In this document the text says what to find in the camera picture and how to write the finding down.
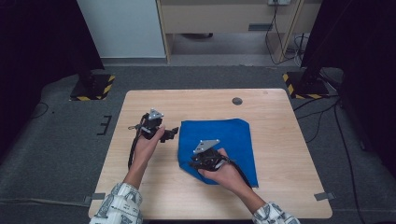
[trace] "blue towel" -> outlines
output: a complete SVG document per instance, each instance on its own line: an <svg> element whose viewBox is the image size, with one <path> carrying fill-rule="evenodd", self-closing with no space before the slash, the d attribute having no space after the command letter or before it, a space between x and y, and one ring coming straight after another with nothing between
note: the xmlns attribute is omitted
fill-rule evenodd
<svg viewBox="0 0 396 224"><path fill-rule="evenodd" d="M256 167L250 138L250 128L242 119L225 120L185 120L181 122L178 140L178 164L187 173L202 180L206 184L216 185L213 180L204 178L194 168L189 166L201 140L215 140L220 142L213 146L218 150L224 148L228 157L244 172L251 187L258 187Z"/></svg>

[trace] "white wall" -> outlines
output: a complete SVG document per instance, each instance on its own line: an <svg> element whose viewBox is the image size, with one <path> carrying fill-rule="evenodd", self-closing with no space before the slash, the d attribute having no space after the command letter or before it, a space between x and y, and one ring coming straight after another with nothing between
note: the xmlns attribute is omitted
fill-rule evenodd
<svg viewBox="0 0 396 224"><path fill-rule="evenodd" d="M101 58L165 58L155 0L78 0Z"/></svg>

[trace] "hazard tape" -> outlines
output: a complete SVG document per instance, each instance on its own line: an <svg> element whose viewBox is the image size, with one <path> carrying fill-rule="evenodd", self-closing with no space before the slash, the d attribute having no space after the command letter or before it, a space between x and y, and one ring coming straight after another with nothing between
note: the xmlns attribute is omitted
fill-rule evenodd
<svg viewBox="0 0 396 224"><path fill-rule="evenodd" d="M291 99L318 99L318 98L329 97L328 94L296 94L294 92L294 88L290 82L288 74L283 74L283 80L285 81L286 86L288 87L288 91Z"/></svg>
<svg viewBox="0 0 396 224"><path fill-rule="evenodd" d="M96 95L96 96L84 96L84 95L81 95L81 96L77 96L77 97L70 97L70 100L71 101L104 100L107 97L108 92L111 89L111 86L113 85L114 78L116 78L116 76L110 76L108 78L108 82L106 84L106 87L103 90L103 93L101 95Z"/></svg>

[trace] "sleeve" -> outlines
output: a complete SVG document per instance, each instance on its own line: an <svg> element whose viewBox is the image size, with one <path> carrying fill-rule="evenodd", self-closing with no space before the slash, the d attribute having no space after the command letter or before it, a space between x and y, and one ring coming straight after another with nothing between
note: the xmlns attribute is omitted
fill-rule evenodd
<svg viewBox="0 0 396 224"><path fill-rule="evenodd" d="M284 212L277 204L267 203L253 214L255 224L300 224L300 221Z"/></svg>
<svg viewBox="0 0 396 224"><path fill-rule="evenodd" d="M139 206L142 203L140 192L132 185L119 183L114 186L92 217L90 224L143 223Z"/></svg>

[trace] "small round object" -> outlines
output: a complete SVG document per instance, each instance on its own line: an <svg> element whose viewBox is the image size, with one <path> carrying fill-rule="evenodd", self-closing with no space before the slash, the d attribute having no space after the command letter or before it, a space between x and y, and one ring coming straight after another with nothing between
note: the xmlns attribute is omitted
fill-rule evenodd
<svg viewBox="0 0 396 224"><path fill-rule="evenodd" d="M235 105L241 105L243 103L242 99L239 97L234 97L233 98L233 104Z"/></svg>

